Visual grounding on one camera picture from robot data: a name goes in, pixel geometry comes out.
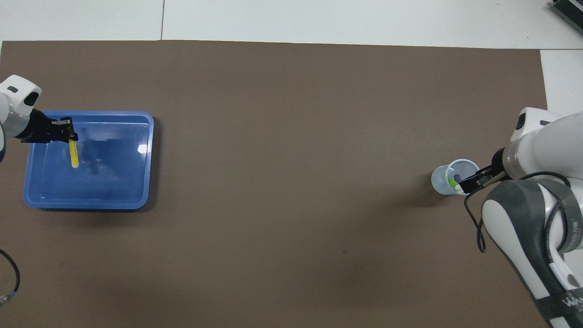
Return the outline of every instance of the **brown surface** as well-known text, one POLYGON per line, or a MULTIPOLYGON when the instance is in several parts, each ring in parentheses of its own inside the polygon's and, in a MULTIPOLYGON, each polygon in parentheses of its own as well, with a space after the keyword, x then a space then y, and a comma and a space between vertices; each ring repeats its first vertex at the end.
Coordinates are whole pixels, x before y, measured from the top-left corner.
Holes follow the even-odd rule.
POLYGON ((523 107, 546 108, 538 51, 5 41, 10 74, 41 110, 157 125, 139 212, 27 207, 10 140, 0 245, 23 277, 2 327, 546 327, 429 180, 488 164, 523 107))

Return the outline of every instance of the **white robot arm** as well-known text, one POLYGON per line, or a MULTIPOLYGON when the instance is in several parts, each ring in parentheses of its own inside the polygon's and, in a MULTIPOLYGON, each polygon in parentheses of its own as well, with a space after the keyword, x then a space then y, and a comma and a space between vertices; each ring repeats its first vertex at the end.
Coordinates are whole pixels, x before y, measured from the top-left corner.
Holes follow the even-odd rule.
POLYGON ((42 92, 34 83, 17 75, 0 83, 0 161, 6 152, 6 138, 44 144, 79 139, 70 117, 56 120, 34 109, 42 92))
POLYGON ((583 288, 563 257, 583 249, 582 179, 583 112, 525 108, 492 165, 460 182, 471 193, 503 180, 484 201, 484 226, 553 328, 583 327, 583 288))

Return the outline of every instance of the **blue plastic tray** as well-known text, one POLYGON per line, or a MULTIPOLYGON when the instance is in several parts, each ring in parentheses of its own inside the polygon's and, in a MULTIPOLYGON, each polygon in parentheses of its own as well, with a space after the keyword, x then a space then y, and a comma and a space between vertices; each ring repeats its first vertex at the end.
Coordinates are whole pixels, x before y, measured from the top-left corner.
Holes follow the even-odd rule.
POLYGON ((34 208, 135 210, 148 197, 154 119, 144 111, 47 110, 71 116, 79 167, 64 142, 31 144, 24 201, 34 208))

